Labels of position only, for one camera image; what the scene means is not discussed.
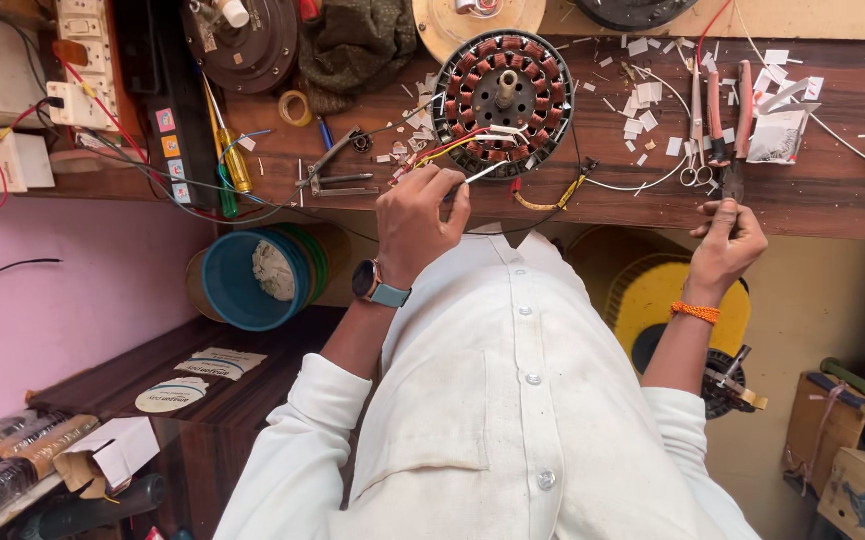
orange thread bracelet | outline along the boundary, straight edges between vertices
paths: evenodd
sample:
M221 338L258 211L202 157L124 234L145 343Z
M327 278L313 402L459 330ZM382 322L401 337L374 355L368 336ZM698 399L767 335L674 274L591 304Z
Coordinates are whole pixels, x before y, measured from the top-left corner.
M686 313L687 315L692 315L693 317L702 319L709 324L715 325L716 322L720 320L720 313L722 312L715 307L699 307L696 305L690 305L683 301L674 301L672 307L669 309L669 314L676 315L677 313Z

wristwatch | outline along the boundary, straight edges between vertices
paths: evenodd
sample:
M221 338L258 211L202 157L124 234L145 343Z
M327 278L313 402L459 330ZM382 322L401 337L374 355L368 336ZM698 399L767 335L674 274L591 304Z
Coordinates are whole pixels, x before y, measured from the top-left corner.
M353 293L357 298L389 308L402 308L413 289L400 290L383 283L378 260L367 258L353 272Z

wooden disc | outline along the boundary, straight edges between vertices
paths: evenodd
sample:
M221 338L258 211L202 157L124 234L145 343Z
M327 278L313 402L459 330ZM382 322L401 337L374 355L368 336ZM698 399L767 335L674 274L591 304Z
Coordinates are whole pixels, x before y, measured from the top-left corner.
M456 13L456 0L412 0L412 13L426 49L440 64L463 43L491 30L536 33L546 13L546 0L498 0L488 17Z

yellow screwdriver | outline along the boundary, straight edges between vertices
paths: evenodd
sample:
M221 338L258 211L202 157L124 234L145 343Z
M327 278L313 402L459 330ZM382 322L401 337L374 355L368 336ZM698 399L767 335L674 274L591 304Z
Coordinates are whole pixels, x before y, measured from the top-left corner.
M219 142L222 143L222 148L226 150L226 156L223 158L226 167L229 169L229 176L233 180L233 188L239 193L249 193L252 191L252 180L249 179L249 171L247 171L247 162L243 159L243 155L239 149L232 146L233 142L238 139L233 129L226 128L223 122L223 114L220 112L220 106L216 103L216 96L213 95L213 89L209 84L206 84L206 92L209 92L209 101L212 108L215 110L215 120L219 123L217 131Z

shirt pocket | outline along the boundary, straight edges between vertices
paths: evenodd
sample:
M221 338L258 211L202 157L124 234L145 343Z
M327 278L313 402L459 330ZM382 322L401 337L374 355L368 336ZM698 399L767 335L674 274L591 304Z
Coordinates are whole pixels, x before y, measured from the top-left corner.
M483 351L431 356L390 375L362 423L350 504L396 473L423 467L489 468Z

